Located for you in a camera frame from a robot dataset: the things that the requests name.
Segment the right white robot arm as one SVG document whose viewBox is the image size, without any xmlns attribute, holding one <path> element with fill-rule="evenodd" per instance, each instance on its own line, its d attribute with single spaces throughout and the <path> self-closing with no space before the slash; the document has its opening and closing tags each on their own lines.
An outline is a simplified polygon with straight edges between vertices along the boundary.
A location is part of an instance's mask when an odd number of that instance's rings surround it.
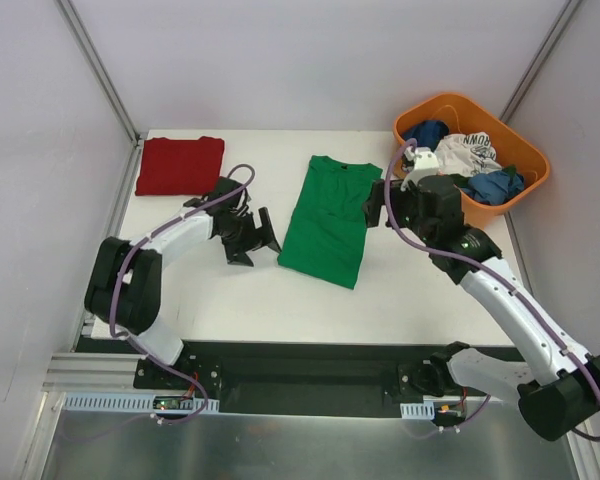
<svg viewBox="0 0 600 480">
<path fill-rule="evenodd" d="M 382 211 L 398 235 L 417 236 L 409 246 L 474 298 L 522 357 L 504 361 L 454 342 L 411 376 L 413 387 L 437 397 L 473 388 L 515 406 L 545 440 L 572 432 L 600 442 L 600 354 L 567 334 L 516 280 L 489 235 L 465 222 L 454 182 L 436 175 L 416 183 L 376 180 L 363 204 L 367 225 L 378 226 Z"/>
</svg>

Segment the green t-shirt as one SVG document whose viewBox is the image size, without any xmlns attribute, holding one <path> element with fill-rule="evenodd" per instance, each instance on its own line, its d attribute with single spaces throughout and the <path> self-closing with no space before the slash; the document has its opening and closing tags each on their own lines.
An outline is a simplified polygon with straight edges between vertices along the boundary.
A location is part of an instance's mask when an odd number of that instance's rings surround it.
<svg viewBox="0 0 600 480">
<path fill-rule="evenodd" d="M 366 243 L 363 204 L 381 174 L 370 163 L 312 156 L 278 265 L 354 289 Z"/>
</svg>

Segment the orange plastic basket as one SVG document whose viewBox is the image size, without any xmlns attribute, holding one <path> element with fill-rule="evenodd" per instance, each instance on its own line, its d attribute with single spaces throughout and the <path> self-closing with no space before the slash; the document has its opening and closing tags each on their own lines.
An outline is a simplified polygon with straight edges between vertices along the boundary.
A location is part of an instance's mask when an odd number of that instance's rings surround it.
<svg viewBox="0 0 600 480">
<path fill-rule="evenodd" d="M 440 93 L 401 113 L 393 124 L 396 143 L 402 145 L 401 134 L 425 120 L 440 120 L 452 133 L 486 132 L 495 147 L 499 164 L 503 167 L 515 166 L 517 172 L 524 177 L 524 190 L 499 206 L 480 204 L 463 194 L 463 212 L 466 221 L 471 225 L 484 228 L 497 217 L 510 212 L 537 190 L 550 175 L 551 167 L 543 153 L 465 95 L 455 92 Z"/>
</svg>

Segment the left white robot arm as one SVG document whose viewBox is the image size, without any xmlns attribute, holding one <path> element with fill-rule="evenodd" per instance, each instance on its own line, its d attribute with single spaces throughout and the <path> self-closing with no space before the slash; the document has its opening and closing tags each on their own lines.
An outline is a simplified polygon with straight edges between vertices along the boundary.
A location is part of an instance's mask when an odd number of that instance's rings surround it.
<svg viewBox="0 0 600 480">
<path fill-rule="evenodd" d="M 168 388 L 191 377 L 191 354 L 161 314 L 163 271 L 194 247 L 218 238 L 227 263 L 252 267 L 251 251 L 276 253 L 269 211 L 249 209 L 246 185 L 221 177 L 214 189 L 191 199 L 161 225 L 132 240 L 110 236 L 100 246 L 84 298 L 85 309 L 109 325 L 110 333 L 138 345 L 159 361 L 156 375 Z"/>
</svg>

